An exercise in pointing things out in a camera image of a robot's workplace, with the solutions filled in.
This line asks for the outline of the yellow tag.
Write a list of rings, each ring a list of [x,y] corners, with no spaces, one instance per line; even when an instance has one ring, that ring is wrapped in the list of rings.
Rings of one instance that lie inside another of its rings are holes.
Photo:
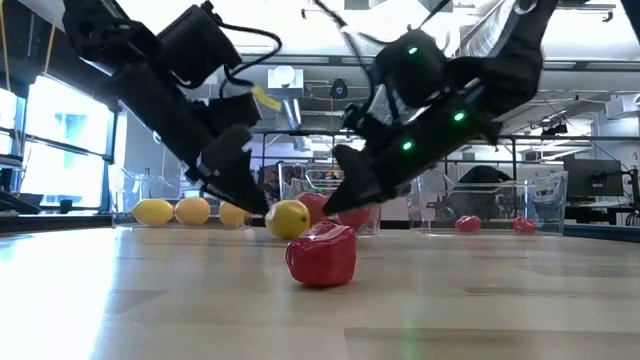
[[[262,87],[254,85],[251,88],[250,92],[252,93],[254,98],[262,105],[274,110],[275,112],[281,111],[280,101],[268,95]]]

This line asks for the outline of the clear plastic basket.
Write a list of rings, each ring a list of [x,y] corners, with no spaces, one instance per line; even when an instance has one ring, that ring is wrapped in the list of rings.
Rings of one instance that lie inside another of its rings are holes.
[[[219,206],[222,200],[197,189],[187,189],[183,191],[178,185],[169,182],[159,175],[137,173],[124,168],[111,168],[109,170],[109,190],[111,202],[110,213],[114,226],[243,229],[252,225],[252,215],[248,224],[242,228],[223,225],[219,219]],[[148,226],[137,222],[131,213],[134,206],[140,200],[162,199],[169,202],[173,208],[175,208],[180,200],[189,197],[202,197],[209,203],[211,215],[204,224],[197,226],[183,225],[173,215],[173,218],[165,225]]]
[[[330,163],[280,163],[278,171],[281,200],[295,200],[294,197],[302,192],[323,194],[329,199],[344,177],[343,171],[336,164]],[[357,233],[364,236],[376,235],[380,228],[380,206],[362,208],[371,210],[370,227]],[[336,215],[327,215],[326,221],[340,224]]]
[[[429,235],[561,235],[564,229],[568,173],[560,171],[538,179],[487,184],[495,190],[499,216],[482,220],[475,233],[455,229],[455,214],[447,207],[448,195],[458,182],[441,171],[431,170],[412,182],[408,196],[409,228]],[[537,225],[534,234],[517,233],[513,221],[523,216]]]

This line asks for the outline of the white ceiling box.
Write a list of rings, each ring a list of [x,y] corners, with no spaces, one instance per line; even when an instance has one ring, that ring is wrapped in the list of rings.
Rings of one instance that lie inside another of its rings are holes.
[[[267,84],[270,89],[302,89],[304,71],[289,65],[276,66],[268,70]]]

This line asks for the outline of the red tomato with green stem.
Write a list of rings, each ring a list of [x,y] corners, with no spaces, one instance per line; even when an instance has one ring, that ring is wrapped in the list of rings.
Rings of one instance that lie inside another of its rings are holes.
[[[324,212],[324,205],[328,198],[323,194],[302,192],[294,197],[295,200],[303,203],[309,212],[310,224],[326,221],[328,216]]]

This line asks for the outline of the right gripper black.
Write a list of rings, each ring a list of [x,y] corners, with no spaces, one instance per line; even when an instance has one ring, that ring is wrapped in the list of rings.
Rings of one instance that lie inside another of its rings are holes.
[[[434,104],[412,121],[386,125],[352,105],[344,125],[364,139],[365,146],[333,149],[344,177],[324,205],[327,215],[408,195],[413,178],[444,156],[451,106]]]

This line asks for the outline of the yellow lemon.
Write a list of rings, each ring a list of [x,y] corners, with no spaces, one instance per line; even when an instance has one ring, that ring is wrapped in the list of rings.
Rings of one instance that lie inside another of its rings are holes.
[[[298,200],[275,203],[265,215],[267,230],[284,240],[295,240],[310,228],[308,208]]]
[[[174,208],[162,199],[144,199],[134,206],[131,213],[143,225],[162,226],[173,218]]]

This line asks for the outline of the black office chair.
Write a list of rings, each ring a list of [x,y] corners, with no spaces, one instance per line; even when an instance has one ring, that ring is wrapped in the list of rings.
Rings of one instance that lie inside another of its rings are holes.
[[[488,221],[499,216],[495,190],[487,184],[501,184],[511,181],[506,173],[488,165],[478,165],[466,172],[458,185],[447,197],[447,207],[458,219],[463,216],[477,216]]]

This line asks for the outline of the black computer monitor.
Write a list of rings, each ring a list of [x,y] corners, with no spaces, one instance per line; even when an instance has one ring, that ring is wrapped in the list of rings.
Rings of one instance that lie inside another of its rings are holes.
[[[617,160],[565,160],[564,170],[568,172],[567,191],[571,198],[624,195],[621,163]]]

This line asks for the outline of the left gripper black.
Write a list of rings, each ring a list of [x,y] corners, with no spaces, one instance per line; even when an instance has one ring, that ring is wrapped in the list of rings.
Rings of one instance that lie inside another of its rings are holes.
[[[233,125],[215,137],[214,112],[208,103],[150,96],[143,100],[143,120],[163,144],[189,168],[186,177],[221,200],[251,214],[265,215],[269,205],[250,171],[252,134]]]

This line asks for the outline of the long ceiling light bar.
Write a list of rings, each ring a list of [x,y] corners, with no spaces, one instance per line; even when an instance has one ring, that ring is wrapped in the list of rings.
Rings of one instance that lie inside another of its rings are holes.
[[[354,56],[276,55],[266,59],[264,64],[358,66],[359,62]],[[640,61],[546,60],[544,69],[548,71],[640,72]]]

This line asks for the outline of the orange fruit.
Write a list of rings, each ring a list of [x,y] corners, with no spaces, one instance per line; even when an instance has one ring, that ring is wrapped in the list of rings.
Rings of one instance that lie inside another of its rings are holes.
[[[226,201],[220,203],[219,219],[227,227],[242,228],[248,224],[250,217],[251,214],[242,208]]]
[[[202,197],[184,198],[174,208],[174,216],[183,225],[202,225],[210,215],[211,207]]]

